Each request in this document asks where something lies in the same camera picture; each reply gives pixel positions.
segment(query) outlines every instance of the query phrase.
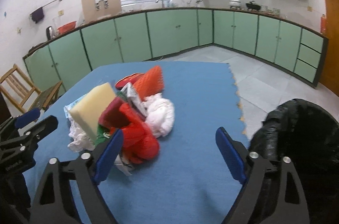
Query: silver screw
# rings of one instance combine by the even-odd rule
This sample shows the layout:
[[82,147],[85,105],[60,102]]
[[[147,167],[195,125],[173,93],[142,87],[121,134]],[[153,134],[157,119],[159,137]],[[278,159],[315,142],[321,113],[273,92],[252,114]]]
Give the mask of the silver screw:
[[285,163],[291,163],[291,158],[289,158],[289,157],[287,157],[287,156],[285,156],[284,158],[283,158],[283,161],[285,162]]
[[81,155],[81,159],[87,160],[88,158],[90,158],[90,153],[85,152]]
[[49,160],[49,163],[50,163],[51,165],[54,165],[57,161],[58,161],[58,159],[56,159],[56,158],[51,158],[51,159]]
[[253,159],[257,159],[259,157],[259,154],[257,154],[255,151],[250,152],[250,157]]

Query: orange door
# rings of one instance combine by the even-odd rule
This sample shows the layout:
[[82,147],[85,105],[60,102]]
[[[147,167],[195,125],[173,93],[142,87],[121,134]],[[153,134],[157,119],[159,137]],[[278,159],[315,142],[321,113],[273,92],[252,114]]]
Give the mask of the orange door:
[[339,96],[339,0],[325,1],[328,50],[320,82]]

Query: cardboard box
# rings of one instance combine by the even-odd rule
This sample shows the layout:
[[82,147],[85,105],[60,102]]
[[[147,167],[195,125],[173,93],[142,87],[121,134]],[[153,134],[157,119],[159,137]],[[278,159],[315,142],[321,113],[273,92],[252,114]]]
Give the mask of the cardboard box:
[[96,0],[81,0],[85,23],[108,18],[122,11],[120,0],[107,0],[108,8],[105,8],[104,1],[102,0],[99,2],[99,10],[97,10],[95,2]]

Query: wooden chair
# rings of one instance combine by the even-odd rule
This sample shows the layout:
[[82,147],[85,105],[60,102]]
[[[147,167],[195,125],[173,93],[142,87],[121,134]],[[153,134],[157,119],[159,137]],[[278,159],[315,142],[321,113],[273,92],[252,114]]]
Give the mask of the wooden chair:
[[[23,85],[22,80],[20,81],[14,72],[17,72],[20,77],[31,87],[27,89]],[[22,99],[21,102],[16,101],[10,93],[3,87],[2,83],[7,82],[8,85],[15,91],[15,93]],[[35,99],[33,104],[30,106],[29,110],[38,107],[40,110],[47,110],[48,107],[53,104],[58,99],[59,89],[62,85],[62,81],[58,82],[56,85],[50,87],[45,91],[41,91],[37,88],[31,80],[21,71],[21,69],[14,64],[13,68],[6,72],[0,79],[0,90],[1,92],[9,99],[9,101],[21,112],[25,113],[26,110],[23,108],[23,105],[27,102],[29,97],[36,92],[38,97]]]

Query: towel rack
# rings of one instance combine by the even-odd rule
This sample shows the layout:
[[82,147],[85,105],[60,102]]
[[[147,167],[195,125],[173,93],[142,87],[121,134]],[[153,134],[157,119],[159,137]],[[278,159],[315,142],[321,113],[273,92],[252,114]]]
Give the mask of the towel rack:
[[42,6],[42,8],[45,7],[45,6],[47,6],[47,5],[49,5],[49,4],[51,4],[51,3],[53,3],[53,2],[55,2],[55,1],[57,1],[57,0],[53,0],[53,1],[51,1],[51,2],[49,2],[49,3],[47,3],[47,4],[45,4],[44,6]]

